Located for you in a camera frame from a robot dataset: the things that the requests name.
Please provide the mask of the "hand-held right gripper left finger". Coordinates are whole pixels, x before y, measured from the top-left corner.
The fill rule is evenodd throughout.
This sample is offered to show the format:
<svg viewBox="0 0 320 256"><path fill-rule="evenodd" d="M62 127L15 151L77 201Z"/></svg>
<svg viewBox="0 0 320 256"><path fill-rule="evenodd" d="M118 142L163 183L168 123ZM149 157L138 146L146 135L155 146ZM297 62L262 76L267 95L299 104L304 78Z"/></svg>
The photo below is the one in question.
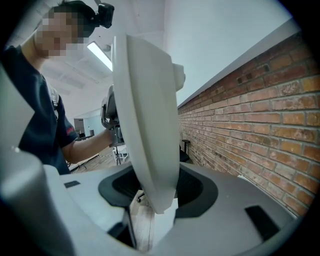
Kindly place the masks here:
<svg viewBox="0 0 320 256"><path fill-rule="evenodd" d="M59 218L70 237L75 250L134 250L136 239L130 223L129 211L113 206L99 193L99 184L110 176L132 170L130 164L112 166L107 169L59 175L57 169L44 165L49 195ZM129 246L109 234L122 224L129 232Z"/></svg>

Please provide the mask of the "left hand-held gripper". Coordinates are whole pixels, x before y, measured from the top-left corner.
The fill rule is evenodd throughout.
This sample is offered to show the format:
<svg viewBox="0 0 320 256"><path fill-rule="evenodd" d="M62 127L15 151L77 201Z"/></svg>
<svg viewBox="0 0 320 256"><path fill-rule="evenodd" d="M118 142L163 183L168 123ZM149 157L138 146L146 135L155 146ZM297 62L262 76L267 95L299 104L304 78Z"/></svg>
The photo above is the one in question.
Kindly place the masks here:
<svg viewBox="0 0 320 256"><path fill-rule="evenodd" d="M107 96L103 98L100 110L100 120L104 128L110 131L112 144L111 147L118 147L125 144L122 135L120 120L118 117L114 85L108 89Z"/></svg>

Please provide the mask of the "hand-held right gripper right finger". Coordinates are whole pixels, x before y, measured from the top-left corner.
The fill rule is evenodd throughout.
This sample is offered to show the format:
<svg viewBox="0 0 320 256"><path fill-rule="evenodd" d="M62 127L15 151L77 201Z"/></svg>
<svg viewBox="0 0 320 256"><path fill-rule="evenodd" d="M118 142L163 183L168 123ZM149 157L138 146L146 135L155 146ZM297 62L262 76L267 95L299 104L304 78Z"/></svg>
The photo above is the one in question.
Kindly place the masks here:
<svg viewBox="0 0 320 256"><path fill-rule="evenodd" d="M152 256L270 256L294 233L298 219L251 182L182 163L202 183L176 210L169 232Z"/></svg>

